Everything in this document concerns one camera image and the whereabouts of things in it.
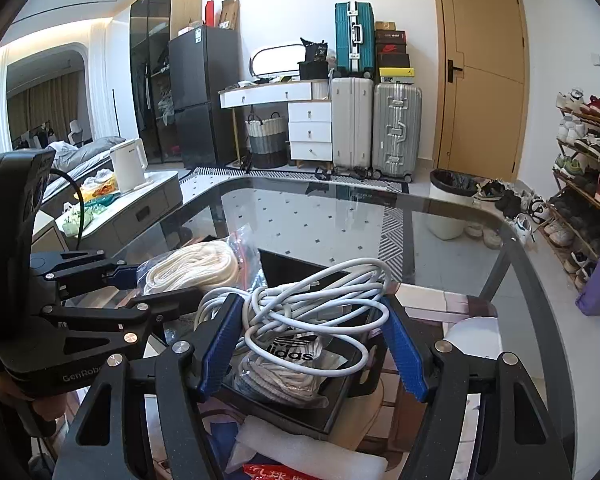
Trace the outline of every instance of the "refrigerator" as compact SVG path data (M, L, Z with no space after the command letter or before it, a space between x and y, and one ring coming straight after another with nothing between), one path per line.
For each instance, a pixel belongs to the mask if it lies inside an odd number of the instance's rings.
M234 130L218 92L238 82L237 32L202 25L171 40L169 58L184 167L225 166L236 158Z

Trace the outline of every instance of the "kettle handle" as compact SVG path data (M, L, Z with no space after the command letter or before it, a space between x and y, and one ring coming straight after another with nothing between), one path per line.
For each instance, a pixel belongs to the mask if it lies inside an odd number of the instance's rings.
M140 137L136 139L136 152L138 152L138 156L140 157L140 166L142 166L143 170L146 170L146 168L149 166L149 163L146 160L144 142L142 142L142 139Z

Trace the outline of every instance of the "electric kettle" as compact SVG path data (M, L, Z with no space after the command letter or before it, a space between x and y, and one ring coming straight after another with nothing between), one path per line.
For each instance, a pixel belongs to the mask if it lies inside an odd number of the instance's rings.
M115 145L109 150L109 156L120 193L133 191L146 183L144 170L148 163L142 139L131 139Z

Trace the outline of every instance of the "silver suitcase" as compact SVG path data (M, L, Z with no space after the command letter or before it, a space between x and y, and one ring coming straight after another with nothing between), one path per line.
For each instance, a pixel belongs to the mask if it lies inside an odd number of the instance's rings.
M333 163L339 168L371 166L373 123L371 79L341 77L331 87L331 142Z
M402 178L416 169L422 120L422 90L401 83L376 86L374 170Z

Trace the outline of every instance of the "curtain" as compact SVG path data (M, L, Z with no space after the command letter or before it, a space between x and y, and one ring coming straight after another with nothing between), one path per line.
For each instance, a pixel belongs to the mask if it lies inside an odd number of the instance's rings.
M58 140L68 140L69 123L78 117L78 73L50 79L7 100L11 139L50 123Z

